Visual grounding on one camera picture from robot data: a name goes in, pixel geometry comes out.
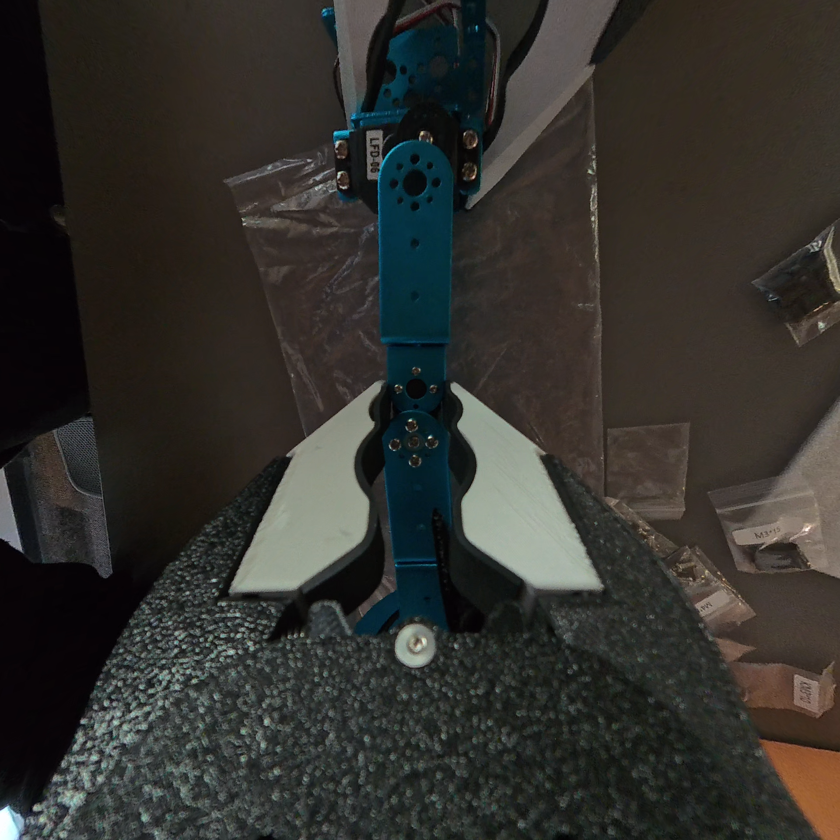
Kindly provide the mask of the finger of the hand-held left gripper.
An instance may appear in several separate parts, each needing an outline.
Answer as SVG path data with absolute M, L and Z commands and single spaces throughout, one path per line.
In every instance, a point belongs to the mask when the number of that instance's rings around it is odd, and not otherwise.
M 366 91 L 366 60 L 375 27 L 387 1 L 335 1 L 339 71 L 345 116 L 360 110 Z
M 507 57 L 472 208 L 499 183 L 634 25 L 631 1 L 538 2 Z

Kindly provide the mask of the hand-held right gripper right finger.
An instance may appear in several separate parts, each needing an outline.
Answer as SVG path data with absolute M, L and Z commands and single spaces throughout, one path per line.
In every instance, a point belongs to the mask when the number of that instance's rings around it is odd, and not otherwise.
M 450 389 L 461 408 L 455 427 L 476 462 L 460 502 L 467 541 L 536 595 L 601 593 L 545 453 L 464 387 Z

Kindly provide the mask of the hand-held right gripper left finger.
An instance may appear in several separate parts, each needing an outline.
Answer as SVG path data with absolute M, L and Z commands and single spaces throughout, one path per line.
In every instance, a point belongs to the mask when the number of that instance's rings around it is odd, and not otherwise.
M 366 599 L 384 571 L 373 488 L 384 468 L 389 397 L 375 382 L 306 437 L 239 564 L 231 597 Z

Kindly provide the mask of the blue servo bracket assembly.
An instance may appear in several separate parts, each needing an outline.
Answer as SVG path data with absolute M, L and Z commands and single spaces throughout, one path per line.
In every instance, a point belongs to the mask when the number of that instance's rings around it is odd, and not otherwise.
M 384 46 L 383 23 L 371 37 L 367 89 L 349 127 L 333 135 L 335 179 L 344 201 L 378 212 L 378 179 L 385 157 L 400 143 L 419 140 L 448 157 L 460 209 L 480 186 L 484 136 L 493 120 L 501 75 L 501 36 L 491 17 L 479 37 L 485 2 L 389 2 L 393 23 Z

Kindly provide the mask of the blue toy robot arm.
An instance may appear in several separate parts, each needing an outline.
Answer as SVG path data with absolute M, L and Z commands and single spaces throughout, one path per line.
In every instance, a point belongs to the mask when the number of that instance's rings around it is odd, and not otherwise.
M 452 520 L 449 434 L 442 418 L 450 298 L 454 173 L 423 140 L 397 142 L 377 186 L 380 333 L 391 417 L 382 433 L 385 500 L 395 591 L 360 619 L 356 633 L 418 620 L 458 625 L 449 572 Z

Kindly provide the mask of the grey desk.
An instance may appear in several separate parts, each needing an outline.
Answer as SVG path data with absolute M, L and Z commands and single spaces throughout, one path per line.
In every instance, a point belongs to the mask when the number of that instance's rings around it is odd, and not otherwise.
M 42 2 L 115 565 L 153 579 L 301 438 L 224 179 L 340 125 L 319 2 Z M 654 2 L 594 74 L 605 427 L 690 423 L 686 513 L 759 662 L 838 662 L 838 580 L 742 574 L 713 489 L 838 396 L 751 286 L 838 218 L 838 2 Z

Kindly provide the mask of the pile of small screw bags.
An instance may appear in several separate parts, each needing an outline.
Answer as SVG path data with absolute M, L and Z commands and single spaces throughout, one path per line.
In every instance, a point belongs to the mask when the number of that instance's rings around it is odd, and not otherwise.
M 721 634 L 756 617 L 755 611 L 701 549 L 679 547 L 650 524 L 677 520 L 685 513 L 689 445 L 688 423 L 608 430 L 607 504 L 665 562 L 716 638 L 744 703 L 821 718 L 834 706 L 833 665 L 817 674 L 783 664 L 742 662 L 752 648 Z M 804 477 L 788 473 L 712 490 L 709 499 L 738 571 L 838 576 L 816 491 Z

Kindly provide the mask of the large clear plastic bag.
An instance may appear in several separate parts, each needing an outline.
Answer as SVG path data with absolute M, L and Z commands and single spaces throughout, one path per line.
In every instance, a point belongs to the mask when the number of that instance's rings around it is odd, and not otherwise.
M 227 181 L 311 434 L 383 377 L 377 224 L 326 147 Z M 592 485 L 603 476 L 594 91 L 455 216 L 448 374 Z

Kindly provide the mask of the black office chair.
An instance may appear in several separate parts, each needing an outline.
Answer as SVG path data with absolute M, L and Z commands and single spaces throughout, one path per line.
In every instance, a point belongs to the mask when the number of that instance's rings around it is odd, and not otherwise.
M 96 428 L 84 415 L 33 439 L 6 465 L 22 552 L 41 564 L 112 574 Z

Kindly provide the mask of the small bag of black parts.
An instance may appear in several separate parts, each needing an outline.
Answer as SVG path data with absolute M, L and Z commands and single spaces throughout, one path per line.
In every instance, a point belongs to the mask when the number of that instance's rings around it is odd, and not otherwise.
M 837 324 L 839 221 L 754 280 L 752 286 L 799 347 Z

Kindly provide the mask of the orange cardboard box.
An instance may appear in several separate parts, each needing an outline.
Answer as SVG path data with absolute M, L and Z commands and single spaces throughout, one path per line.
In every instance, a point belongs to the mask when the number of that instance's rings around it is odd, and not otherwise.
M 777 774 L 820 838 L 839 838 L 839 752 L 761 740 Z

